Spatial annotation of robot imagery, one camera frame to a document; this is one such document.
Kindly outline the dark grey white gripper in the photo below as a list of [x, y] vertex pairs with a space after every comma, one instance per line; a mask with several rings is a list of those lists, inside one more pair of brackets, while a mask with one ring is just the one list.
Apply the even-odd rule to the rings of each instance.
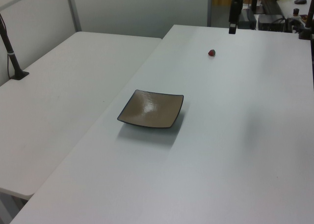
[[239, 14], [241, 13], [243, 7], [243, 0], [232, 0], [230, 6], [230, 14], [229, 14], [229, 34], [235, 34], [237, 28], [237, 21], [239, 18]]

